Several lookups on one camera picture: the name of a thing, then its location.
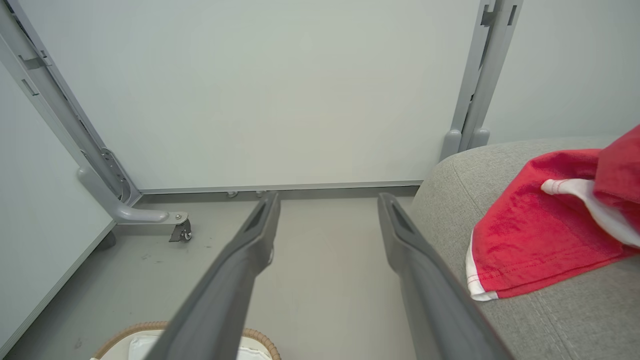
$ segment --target red fabric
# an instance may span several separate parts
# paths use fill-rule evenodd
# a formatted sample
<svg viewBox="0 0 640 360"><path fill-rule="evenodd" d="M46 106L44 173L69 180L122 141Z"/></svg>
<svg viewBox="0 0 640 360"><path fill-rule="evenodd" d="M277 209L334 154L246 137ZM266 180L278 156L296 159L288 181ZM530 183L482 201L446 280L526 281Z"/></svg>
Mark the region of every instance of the red fabric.
<svg viewBox="0 0 640 360"><path fill-rule="evenodd" d="M478 222L472 253L485 291L499 298L538 290L637 253L596 224L547 179L594 179L594 194L640 229L640 126L603 150L556 151L529 161Z"/></svg>

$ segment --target floor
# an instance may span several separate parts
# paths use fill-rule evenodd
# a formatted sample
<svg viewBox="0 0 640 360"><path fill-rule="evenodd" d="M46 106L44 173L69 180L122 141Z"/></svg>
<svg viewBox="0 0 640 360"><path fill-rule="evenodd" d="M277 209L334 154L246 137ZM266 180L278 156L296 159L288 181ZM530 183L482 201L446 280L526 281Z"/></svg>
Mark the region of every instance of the floor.
<svg viewBox="0 0 640 360"><path fill-rule="evenodd" d="M414 188L394 188L408 208ZM253 289L246 327L282 359L402 359L415 354L378 225L378 189L282 192L273 263ZM187 211L193 239L170 227L117 227L5 359L88 360L138 322L170 320L257 203L255 193L153 195L139 208Z"/></svg>

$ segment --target gray sofa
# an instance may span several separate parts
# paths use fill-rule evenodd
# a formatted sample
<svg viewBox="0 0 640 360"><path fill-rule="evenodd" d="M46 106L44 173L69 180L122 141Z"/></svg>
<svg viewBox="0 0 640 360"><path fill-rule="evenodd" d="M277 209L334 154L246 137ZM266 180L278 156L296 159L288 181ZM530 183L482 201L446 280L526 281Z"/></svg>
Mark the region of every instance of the gray sofa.
<svg viewBox="0 0 640 360"><path fill-rule="evenodd" d="M466 287L471 230L524 164L546 152L602 148L613 140L536 140L456 154L420 186L412 218ZM640 256L477 305L517 359L640 359Z"/></svg>

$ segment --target brown rope rim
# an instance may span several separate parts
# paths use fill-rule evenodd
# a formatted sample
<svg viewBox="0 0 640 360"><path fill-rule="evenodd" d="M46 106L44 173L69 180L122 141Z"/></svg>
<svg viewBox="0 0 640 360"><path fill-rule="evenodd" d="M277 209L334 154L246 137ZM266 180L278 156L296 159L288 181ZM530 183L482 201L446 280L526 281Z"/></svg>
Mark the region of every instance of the brown rope rim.
<svg viewBox="0 0 640 360"><path fill-rule="evenodd" d="M126 338L127 336L140 331L164 330L167 324L169 324L169 322L141 322L132 325L124 329L123 331L120 331L118 334L115 334L115 336L113 336L102 347L100 347L100 350L98 350L93 357L96 359L102 359L104 354L106 354L107 351L109 351L109 349L113 347L113 345L116 345L118 341ZM276 349L276 346L265 334L259 332L258 330L253 330L245 327L242 331L242 336L244 336L245 338L254 339L255 341L261 343L262 346L266 347L269 351L269 355L271 356L272 360L281 360L278 349Z"/></svg>

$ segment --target whiteboard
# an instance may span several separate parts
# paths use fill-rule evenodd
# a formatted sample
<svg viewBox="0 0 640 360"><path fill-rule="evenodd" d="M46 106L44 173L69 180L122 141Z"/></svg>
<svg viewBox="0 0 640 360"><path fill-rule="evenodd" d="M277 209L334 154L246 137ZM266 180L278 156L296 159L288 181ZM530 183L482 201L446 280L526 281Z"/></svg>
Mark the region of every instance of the whiteboard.
<svg viewBox="0 0 640 360"><path fill-rule="evenodd" d="M640 1L525 1L484 120L489 143L640 123Z"/></svg>
<svg viewBox="0 0 640 360"><path fill-rule="evenodd" d="M153 189L418 181L478 0L19 0L106 145Z"/></svg>
<svg viewBox="0 0 640 360"><path fill-rule="evenodd" d="M3 357L111 217L76 179L78 164L2 63L0 119Z"/></svg>

